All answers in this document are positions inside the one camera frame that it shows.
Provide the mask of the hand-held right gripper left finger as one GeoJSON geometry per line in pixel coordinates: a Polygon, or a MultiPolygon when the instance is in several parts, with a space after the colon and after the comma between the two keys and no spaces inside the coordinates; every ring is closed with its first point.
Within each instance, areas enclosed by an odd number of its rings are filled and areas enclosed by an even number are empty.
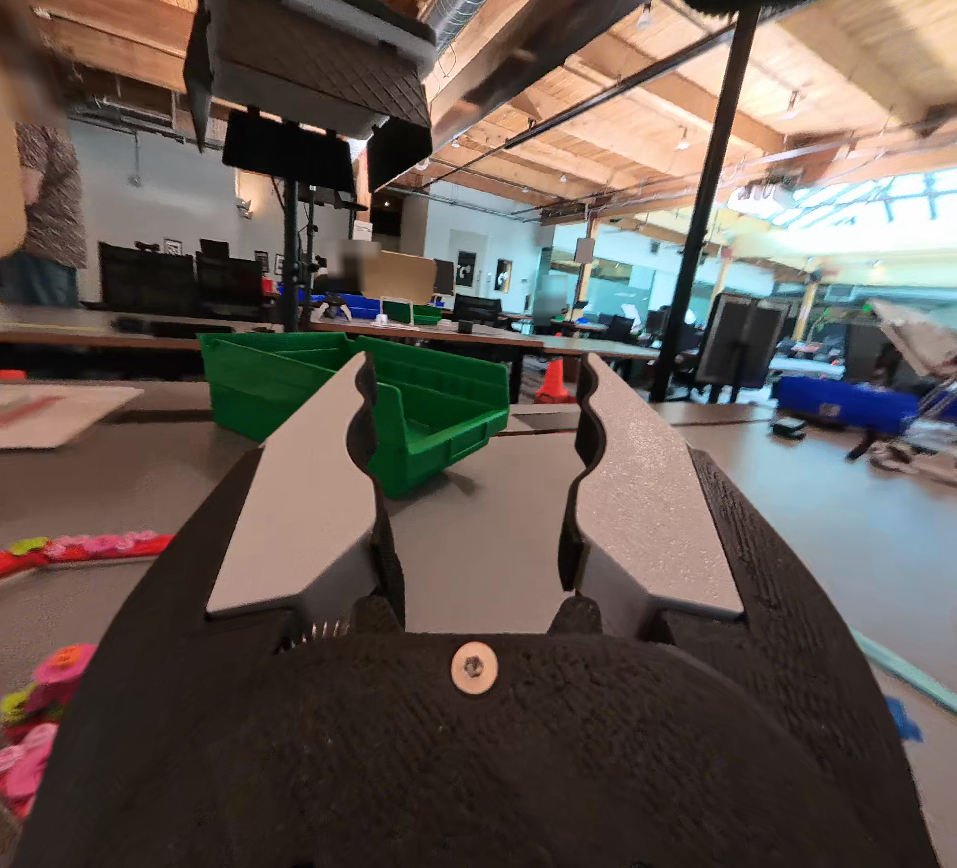
{"type": "Polygon", "coordinates": [[[381,595],[405,628],[404,576],[369,469],[377,390],[374,361],[360,351],[261,444],[209,617],[285,610],[305,633],[381,595]]]}

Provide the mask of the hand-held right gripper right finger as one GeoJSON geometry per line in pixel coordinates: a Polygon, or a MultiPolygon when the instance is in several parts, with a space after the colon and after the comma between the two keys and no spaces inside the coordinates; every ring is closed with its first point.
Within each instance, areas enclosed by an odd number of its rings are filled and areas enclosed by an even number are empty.
{"type": "Polygon", "coordinates": [[[738,620],[744,603],[683,437],[595,353],[582,359],[577,399],[582,468],[559,539],[564,589],[603,620],[738,620]]]}

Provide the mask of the red heart lego frame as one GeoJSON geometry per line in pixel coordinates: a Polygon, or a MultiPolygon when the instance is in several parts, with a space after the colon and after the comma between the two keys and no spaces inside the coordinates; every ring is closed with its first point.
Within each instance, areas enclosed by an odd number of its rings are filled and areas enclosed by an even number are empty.
{"type": "MultiPolygon", "coordinates": [[[[151,561],[172,540],[150,530],[20,539],[2,548],[2,582],[57,567],[151,561]]],[[[96,649],[94,643],[61,647],[33,669],[25,687],[3,694],[1,801],[17,825],[34,806],[63,716],[96,649]]]]}

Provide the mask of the green plastic bin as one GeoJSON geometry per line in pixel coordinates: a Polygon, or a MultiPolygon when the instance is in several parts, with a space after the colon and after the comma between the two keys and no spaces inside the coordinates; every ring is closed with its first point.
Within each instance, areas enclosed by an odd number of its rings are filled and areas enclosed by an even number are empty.
{"type": "Polygon", "coordinates": [[[214,422],[257,442],[365,352],[378,386],[369,470],[394,499],[484,447],[509,418],[502,363],[341,332],[205,334],[200,344],[214,422]]]}

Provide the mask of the orange traffic cone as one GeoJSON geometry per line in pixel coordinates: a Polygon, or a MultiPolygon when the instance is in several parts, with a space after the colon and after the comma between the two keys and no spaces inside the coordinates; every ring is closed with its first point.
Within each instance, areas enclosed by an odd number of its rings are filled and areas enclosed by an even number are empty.
{"type": "Polygon", "coordinates": [[[534,395],[536,405],[574,405],[575,394],[565,386],[564,361],[561,357],[551,359],[544,373],[544,383],[534,395]]]}

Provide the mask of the black mesh chair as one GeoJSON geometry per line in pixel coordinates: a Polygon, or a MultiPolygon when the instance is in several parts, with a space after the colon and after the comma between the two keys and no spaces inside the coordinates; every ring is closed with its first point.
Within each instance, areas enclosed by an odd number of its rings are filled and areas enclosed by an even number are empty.
{"type": "Polygon", "coordinates": [[[770,372],[787,316],[783,305],[720,293],[700,345],[695,383],[759,390],[770,372]]]}

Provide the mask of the large blue plastic bin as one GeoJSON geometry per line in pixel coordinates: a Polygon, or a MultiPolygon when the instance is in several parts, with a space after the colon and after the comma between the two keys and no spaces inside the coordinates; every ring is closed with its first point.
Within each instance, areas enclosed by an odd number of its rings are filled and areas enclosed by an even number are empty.
{"type": "Polygon", "coordinates": [[[868,383],[783,376],[776,384],[778,408],[833,426],[899,435],[917,418],[918,397],[868,383]]]}

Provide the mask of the black light stand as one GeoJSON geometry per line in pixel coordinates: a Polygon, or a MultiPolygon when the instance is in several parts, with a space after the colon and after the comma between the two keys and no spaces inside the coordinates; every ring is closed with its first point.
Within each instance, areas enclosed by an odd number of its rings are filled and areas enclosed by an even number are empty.
{"type": "Polygon", "coordinates": [[[295,333],[311,326],[315,276],[323,268],[319,256],[317,210],[322,207],[318,190],[302,191],[295,180],[282,181],[278,190],[282,208],[282,266],[279,296],[280,323],[284,332],[295,333]]]}

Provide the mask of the beige divider panel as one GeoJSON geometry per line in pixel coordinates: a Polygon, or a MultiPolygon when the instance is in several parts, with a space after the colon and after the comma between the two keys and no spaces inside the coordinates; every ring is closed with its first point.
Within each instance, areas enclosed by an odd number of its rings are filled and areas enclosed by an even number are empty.
{"type": "Polygon", "coordinates": [[[376,263],[376,287],[384,300],[428,304],[437,276],[434,260],[400,252],[381,252],[376,263]]]}

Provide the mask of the laminated white paper sheet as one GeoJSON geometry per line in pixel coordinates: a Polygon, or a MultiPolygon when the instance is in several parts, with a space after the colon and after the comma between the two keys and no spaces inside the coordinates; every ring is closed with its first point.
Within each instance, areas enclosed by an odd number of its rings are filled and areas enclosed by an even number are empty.
{"type": "Polygon", "coordinates": [[[143,394],[113,384],[2,383],[1,450],[58,449],[143,394]]]}

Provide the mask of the long wood-edged table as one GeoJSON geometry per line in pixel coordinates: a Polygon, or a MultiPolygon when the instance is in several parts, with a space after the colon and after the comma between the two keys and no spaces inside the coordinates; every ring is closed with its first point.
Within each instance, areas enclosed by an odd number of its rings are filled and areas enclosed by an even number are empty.
{"type": "Polygon", "coordinates": [[[3,347],[198,352],[199,336],[279,332],[278,324],[124,314],[86,308],[1,306],[3,347]]]}

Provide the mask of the teal tape strip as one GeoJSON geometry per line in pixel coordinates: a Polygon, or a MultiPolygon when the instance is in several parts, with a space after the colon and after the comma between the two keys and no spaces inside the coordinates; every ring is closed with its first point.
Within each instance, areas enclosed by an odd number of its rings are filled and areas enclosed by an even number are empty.
{"type": "Polygon", "coordinates": [[[858,629],[851,628],[851,634],[870,663],[929,699],[940,709],[956,716],[956,693],[951,688],[858,629]]]}

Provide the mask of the blue tape piece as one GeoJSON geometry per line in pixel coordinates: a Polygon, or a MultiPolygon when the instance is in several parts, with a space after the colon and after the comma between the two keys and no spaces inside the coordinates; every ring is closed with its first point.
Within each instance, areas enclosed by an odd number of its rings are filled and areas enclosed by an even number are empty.
{"type": "Polygon", "coordinates": [[[884,699],[900,740],[904,743],[923,743],[923,732],[915,719],[908,714],[904,703],[890,695],[886,695],[884,699]]]}

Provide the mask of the grey softbox studio light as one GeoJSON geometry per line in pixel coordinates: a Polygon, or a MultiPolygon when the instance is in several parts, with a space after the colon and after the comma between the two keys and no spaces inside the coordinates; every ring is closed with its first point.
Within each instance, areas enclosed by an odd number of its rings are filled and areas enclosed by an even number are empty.
{"type": "Polygon", "coordinates": [[[239,105],[226,166],[355,192],[349,140],[378,189],[432,155],[433,30],[379,0],[198,0],[184,62],[197,145],[211,104],[239,105]]]}

